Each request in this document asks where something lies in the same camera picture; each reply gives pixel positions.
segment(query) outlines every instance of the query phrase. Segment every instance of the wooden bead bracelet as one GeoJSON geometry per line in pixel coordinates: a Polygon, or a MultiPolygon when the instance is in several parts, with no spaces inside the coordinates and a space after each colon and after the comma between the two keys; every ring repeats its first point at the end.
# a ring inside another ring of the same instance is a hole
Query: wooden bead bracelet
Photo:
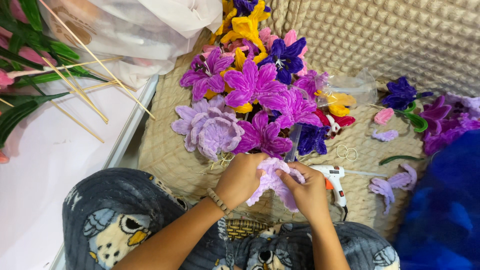
{"type": "Polygon", "coordinates": [[[222,209],[222,211],[225,213],[225,215],[229,219],[231,219],[233,217],[232,211],[230,209],[228,209],[228,207],[223,203],[223,201],[220,199],[220,197],[218,197],[218,195],[215,194],[215,191],[213,191],[211,188],[208,188],[207,193],[212,198],[213,202],[215,202],[220,207],[220,209],[222,209]]]}

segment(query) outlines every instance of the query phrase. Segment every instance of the white table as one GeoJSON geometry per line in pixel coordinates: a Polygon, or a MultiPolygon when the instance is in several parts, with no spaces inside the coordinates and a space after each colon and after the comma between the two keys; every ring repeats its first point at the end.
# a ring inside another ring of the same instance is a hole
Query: white table
{"type": "MultiPolygon", "coordinates": [[[[133,92],[145,107],[157,82],[155,75],[133,92]]],[[[89,79],[79,83],[82,87],[99,84],[89,79]]],[[[70,91],[64,81],[39,86],[47,94],[70,91]]],[[[45,270],[54,266],[63,243],[64,198],[83,178],[118,165],[144,114],[119,87],[87,93],[109,119],[108,124],[76,94],[55,101],[105,143],[49,102],[23,119],[6,142],[3,152],[11,160],[0,164],[1,269],[45,270]]]]}

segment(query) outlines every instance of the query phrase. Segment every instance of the wicker basket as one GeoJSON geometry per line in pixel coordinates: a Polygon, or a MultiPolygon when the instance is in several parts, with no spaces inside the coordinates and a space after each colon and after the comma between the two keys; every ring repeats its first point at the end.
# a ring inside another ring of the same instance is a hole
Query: wicker basket
{"type": "Polygon", "coordinates": [[[259,233],[268,228],[267,225],[256,221],[243,219],[231,219],[226,221],[228,236],[232,241],[235,239],[243,239],[252,233],[259,233]]]}

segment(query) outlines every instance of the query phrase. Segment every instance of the blue blanket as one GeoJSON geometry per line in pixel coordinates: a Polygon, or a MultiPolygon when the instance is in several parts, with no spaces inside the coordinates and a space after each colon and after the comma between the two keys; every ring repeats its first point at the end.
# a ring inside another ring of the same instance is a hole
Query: blue blanket
{"type": "Polygon", "coordinates": [[[480,269],[480,130],[436,154],[394,244],[404,269],[480,269]]]}

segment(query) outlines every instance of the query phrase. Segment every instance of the hand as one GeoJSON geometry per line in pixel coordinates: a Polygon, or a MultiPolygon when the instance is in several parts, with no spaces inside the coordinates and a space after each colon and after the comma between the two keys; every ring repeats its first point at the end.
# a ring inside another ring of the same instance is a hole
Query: hand
{"type": "Polygon", "coordinates": [[[260,177],[265,175],[265,171],[257,167],[268,157],[265,153],[240,153],[230,162],[215,188],[215,193],[229,209],[248,200],[257,190],[260,177]]]}
{"type": "Polygon", "coordinates": [[[300,213],[307,218],[310,224],[330,220],[324,175],[300,162],[291,162],[288,163],[288,166],[298,170],[305,177],[305,183],[299,184],[288,173],[282,170],[276,171],[276,174],[292,192],[300,213]]]}

